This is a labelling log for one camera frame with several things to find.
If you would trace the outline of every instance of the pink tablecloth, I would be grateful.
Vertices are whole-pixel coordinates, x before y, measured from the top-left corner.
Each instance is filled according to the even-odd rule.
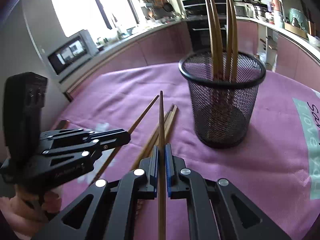
[[[246,138],[239,146],[225,150],[211,149],[196,137],[188,84],[177,63],[101,75],[60,119],[70,120],[72,127],[94,129],[97,123],[107,122],[110,129],[128,129],[160,90],[164,92],[165,110],[172,103],[179,108],[170,141],[173,154],[184,158],[187,167],[204,178],[229,179],[292,239],[302,239],[319,214],[320,200],[310,199],[308,148],[293,98],[320,109],[316,93],[268,72],[259,87]],[[141,121],[103,178],[117,180],[129,171],[157,124],[158,104]],[[63,206],[83,192],[88,181],[81,178],[67,183]],[[156,239],[156,235],[157,201],[147,201],[136,222],[135,239]],[[185,200],[167,199],[167,239],[189,239]]]

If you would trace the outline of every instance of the mesh pen holder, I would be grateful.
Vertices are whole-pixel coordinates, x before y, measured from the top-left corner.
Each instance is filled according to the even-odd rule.
[[[208,50],[188,55],[179,62],[179,70],[188,80],[195,132],[212,148],[238,145],[248,130],[258,86],[266,69],[255,57],[239,52],[236,81],[213,79],[212,58]],[[223,74],[226,52],[223,53]]]

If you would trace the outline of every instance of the oven door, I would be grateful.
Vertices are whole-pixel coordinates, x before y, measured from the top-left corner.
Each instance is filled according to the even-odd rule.
[[[220,20],[222,45],[225,48],[227,43],[227,34],[224,25],[226,20]],[[210,49],[210,32],[208,20],[198,20],[187,22],[188,30],[192,42],[193,51],[201,49]]]

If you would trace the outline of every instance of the black oven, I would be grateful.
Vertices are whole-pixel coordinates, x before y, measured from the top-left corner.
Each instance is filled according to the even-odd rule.
[[[226,0],[214,0],[217,7],[222,44],[227,43],[227,3]],[[184,9],[187,15],[187,25],[192,42],[193,51],[210,48],[210,33],[205,0],[183,0]]]

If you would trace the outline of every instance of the pink cabinet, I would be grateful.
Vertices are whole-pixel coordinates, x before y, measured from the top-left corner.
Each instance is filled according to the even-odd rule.
[[[139,44],[148,65],[178,62],[183,56],[175,25],[143,38]]]
[[[74,98],[98,76],[118,70],[178,62],[192,50],[187,24],[181,22],[152,33],[128,45],[110,58],[68,93]]]
[[[298,53],[297,71],[294,79],[314,90],[320,91],[320,65],[302,49]]]
[[[293,41],[279,35],[276,73],[320,91],[320,64]]]
[[[238,50],[247,54],[257,54],[258,24],[237,20]]]
[[[276,73],[294,79],[299,50],[296,44],[279,34]]]

